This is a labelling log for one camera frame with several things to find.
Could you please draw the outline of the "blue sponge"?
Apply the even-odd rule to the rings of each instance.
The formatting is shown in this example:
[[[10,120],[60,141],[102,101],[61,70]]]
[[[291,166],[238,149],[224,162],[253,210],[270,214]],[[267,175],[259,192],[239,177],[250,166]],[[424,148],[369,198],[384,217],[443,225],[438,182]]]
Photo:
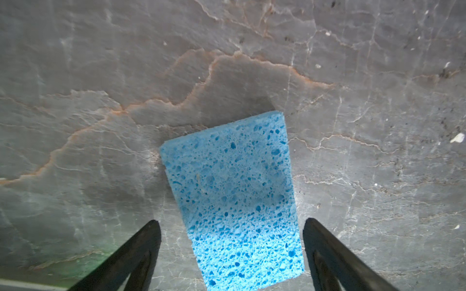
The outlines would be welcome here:
[[[282,112],[168,140],[160,156],[208,290],[256,291],[304,272]]]

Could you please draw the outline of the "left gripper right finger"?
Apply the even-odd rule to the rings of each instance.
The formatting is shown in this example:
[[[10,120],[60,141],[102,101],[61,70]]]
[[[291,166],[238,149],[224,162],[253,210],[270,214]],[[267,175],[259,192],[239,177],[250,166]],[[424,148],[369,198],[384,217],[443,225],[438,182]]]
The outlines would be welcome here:
[[[315,218],[303,229],[308,265],[317,291],[395,291]]]

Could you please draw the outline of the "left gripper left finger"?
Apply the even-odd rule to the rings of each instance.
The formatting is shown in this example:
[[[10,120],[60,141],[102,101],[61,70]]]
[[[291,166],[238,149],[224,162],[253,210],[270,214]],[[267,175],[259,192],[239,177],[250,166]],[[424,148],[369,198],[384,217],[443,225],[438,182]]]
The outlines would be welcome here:
[[[149,221],[71,291],[147,291],[161,245],[159,222]]]

